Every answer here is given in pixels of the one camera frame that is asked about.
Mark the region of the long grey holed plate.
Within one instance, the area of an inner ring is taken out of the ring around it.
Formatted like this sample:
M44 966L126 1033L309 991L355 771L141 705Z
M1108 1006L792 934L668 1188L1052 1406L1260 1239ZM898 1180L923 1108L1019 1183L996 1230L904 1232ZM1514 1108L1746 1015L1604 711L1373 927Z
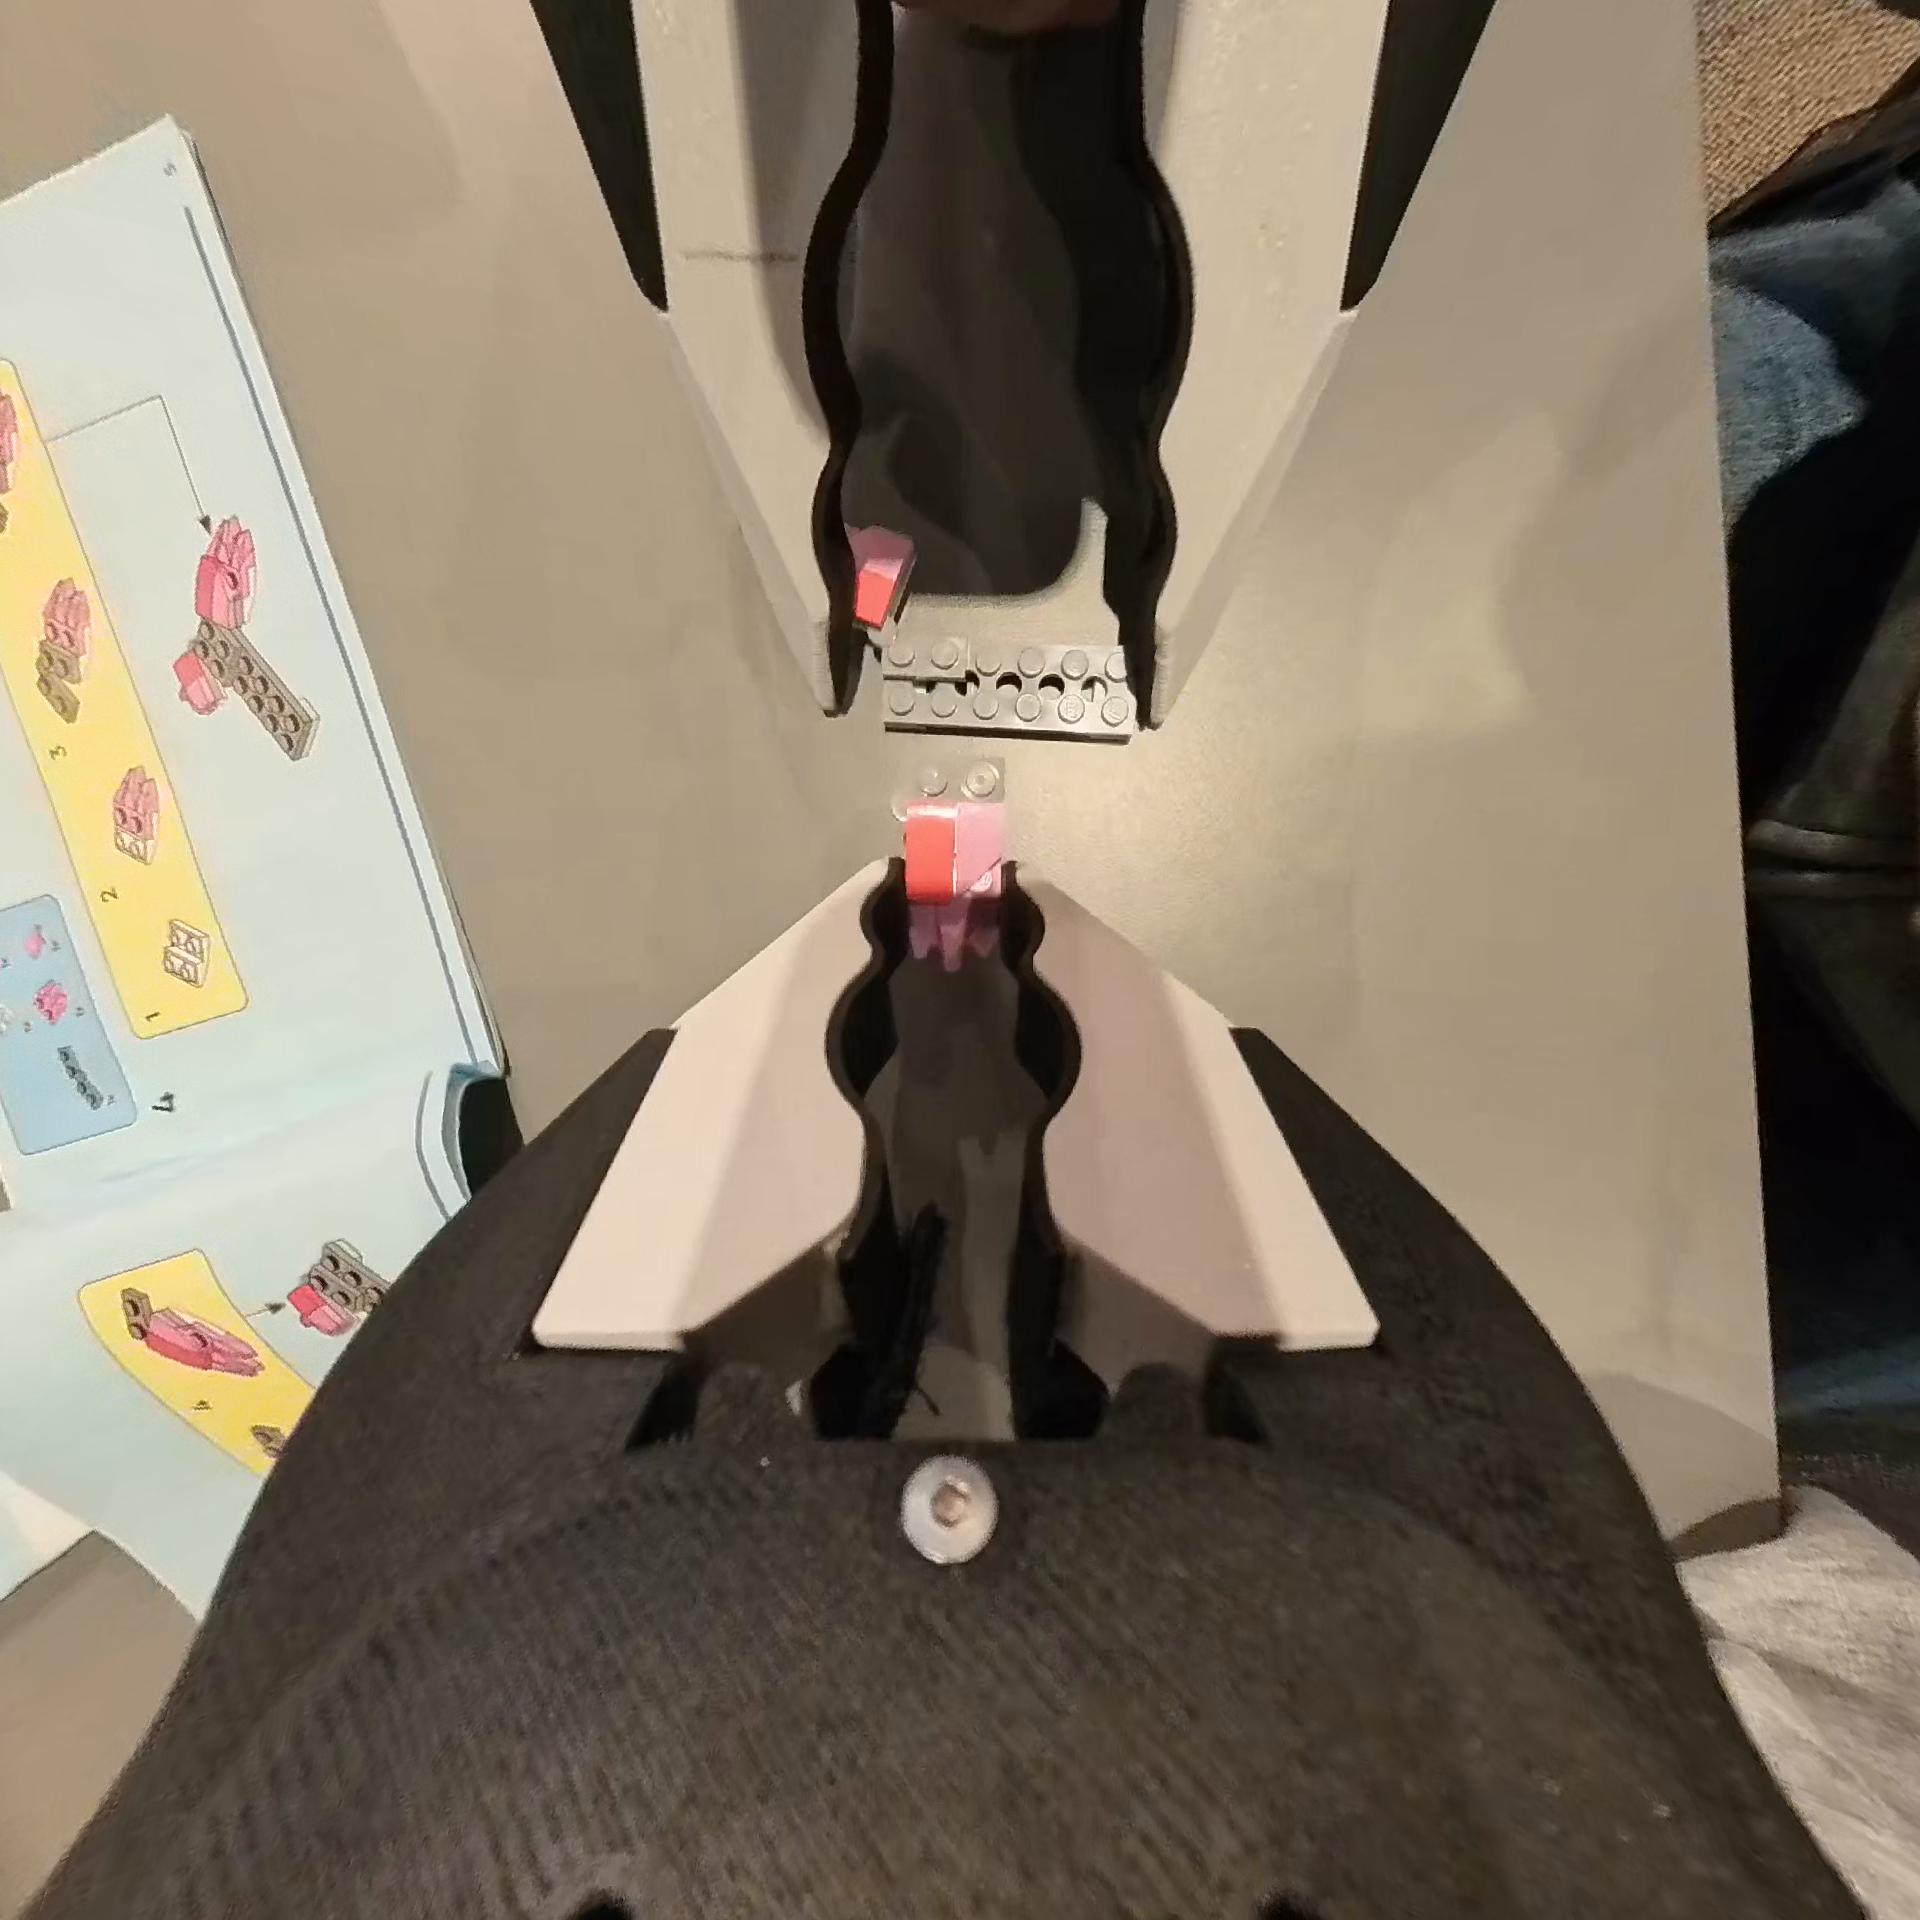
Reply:
M1138 710L1120 649L937 635L878 641L882 726L898 734L1122 743Z

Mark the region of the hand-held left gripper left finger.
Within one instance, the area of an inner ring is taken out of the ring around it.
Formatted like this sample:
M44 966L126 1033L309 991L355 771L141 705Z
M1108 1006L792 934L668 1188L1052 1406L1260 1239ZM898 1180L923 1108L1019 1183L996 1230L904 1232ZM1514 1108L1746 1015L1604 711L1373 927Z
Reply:
M698 999L670 1032L532 1320L546 1354L745 1362L786 1398L848 1335L833 1257L866 1136L827 1027L873 961L876 859Z

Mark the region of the white cloth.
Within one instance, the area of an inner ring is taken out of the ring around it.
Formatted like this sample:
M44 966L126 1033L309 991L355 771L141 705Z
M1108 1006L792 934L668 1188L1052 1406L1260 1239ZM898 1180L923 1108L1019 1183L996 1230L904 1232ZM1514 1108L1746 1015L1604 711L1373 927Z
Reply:
M1678 1571L1721 1689L1867 1916L1918 1916L1918 1561L1833 1492Z

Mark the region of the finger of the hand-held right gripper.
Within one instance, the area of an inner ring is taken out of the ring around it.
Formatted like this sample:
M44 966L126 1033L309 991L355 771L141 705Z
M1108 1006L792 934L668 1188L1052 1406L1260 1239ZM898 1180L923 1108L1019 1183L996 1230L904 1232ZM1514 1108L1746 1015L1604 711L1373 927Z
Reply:
M885 2L636 2L664 327L776 627L825 714L865 638L843 267L885 138Z
M1203 662L1353 329L1345 310L1387 2L1142 7L1142 136L1173 218L1157 423L1170 559L1146 722Z

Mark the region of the open light blue instruction booklet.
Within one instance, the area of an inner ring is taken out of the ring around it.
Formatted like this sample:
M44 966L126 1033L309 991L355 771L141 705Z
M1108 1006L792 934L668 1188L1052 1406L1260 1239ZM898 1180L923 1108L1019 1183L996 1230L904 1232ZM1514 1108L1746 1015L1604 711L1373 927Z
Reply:
M2 1593L196 1616L506 1067L179 121L2 284Z

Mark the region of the blue denim trousers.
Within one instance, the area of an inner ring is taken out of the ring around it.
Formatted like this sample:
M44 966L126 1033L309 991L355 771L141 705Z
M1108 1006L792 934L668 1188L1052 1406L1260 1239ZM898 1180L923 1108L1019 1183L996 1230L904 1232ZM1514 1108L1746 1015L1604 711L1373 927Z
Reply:
M1709 281L1734 624L1860 618L1915 543L1915 161L1753 207Z

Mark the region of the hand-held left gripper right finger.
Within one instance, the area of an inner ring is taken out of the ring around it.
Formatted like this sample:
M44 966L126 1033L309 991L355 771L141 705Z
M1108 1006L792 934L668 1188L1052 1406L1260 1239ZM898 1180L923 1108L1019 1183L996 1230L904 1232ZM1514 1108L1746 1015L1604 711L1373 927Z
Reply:
M1052 880L1008 879L1014 1057L1042 1098L1004 1294L1011 1414L1097 1419L1137 1370L1352 1354L1379 1320L1236 1032Z

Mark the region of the grey desk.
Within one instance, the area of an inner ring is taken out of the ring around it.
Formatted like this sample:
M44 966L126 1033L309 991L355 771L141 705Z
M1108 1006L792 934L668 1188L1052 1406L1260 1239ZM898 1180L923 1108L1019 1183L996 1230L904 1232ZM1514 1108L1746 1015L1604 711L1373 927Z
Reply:
M196 147L496 1030L476 1184L260 1481L32 1916L1850 1916L1668 1550L1779 1492L1686 4L1486 4L1163 727L1146 4L896 11L809 696L532 4L4 4L4 202ZM898 734L878 641L1120 649L1122 743ZM896 791L1235 1027L1365 1351L1011 1414L1042 1098ZM885 859L848 1335L532 1320L675 1023Z

